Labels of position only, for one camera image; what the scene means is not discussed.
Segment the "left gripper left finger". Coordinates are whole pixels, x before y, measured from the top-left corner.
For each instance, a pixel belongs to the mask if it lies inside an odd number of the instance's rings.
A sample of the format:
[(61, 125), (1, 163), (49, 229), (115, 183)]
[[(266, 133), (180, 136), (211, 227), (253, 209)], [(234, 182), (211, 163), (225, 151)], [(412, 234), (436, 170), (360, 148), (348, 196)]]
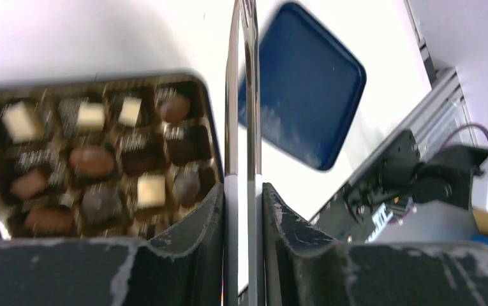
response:
[(0, 240), (0, 305), (219, 305), (223, 185), (150, 240)]

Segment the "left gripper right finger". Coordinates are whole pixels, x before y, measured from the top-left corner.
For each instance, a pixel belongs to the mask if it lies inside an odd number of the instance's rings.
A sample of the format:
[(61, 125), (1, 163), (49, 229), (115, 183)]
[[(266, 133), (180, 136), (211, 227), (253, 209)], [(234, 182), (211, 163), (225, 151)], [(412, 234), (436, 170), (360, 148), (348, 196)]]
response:
[(488, 246), (347, 244), (263, 185), (268, 305), (488, 305)]

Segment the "blue chocolate box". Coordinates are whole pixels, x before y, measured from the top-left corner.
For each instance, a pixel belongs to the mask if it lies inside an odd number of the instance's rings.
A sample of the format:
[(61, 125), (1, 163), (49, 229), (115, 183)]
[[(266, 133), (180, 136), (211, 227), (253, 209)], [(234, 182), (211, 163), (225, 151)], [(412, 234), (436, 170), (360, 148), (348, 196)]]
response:
[(150, 239), (220, 180), (194, 75), (0, 88), (0, 238)]

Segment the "blue box lid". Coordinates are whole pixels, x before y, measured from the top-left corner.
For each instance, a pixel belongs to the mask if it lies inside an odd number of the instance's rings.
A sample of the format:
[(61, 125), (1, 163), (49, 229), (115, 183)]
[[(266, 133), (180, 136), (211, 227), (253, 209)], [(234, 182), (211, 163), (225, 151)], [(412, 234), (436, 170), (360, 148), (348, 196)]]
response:
[(283, 3), (259, 46), (262, 137), (318, 171), (331, 169), (360, 103), (360, 61), (302, 5)]

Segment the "silver metal tongs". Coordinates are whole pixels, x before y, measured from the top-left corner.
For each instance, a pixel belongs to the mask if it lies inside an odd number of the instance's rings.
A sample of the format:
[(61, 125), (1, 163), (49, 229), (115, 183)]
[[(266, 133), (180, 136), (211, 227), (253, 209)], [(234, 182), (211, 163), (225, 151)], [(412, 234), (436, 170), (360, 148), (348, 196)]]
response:
[(225, 305), (237, 305), (239, 257), (239, 185), (238, 185), (238, 102), (239, 102), (239, 22), (240, 1), (233, 2), (228, 40), (225, 79), (225, 253), (223, 296)]

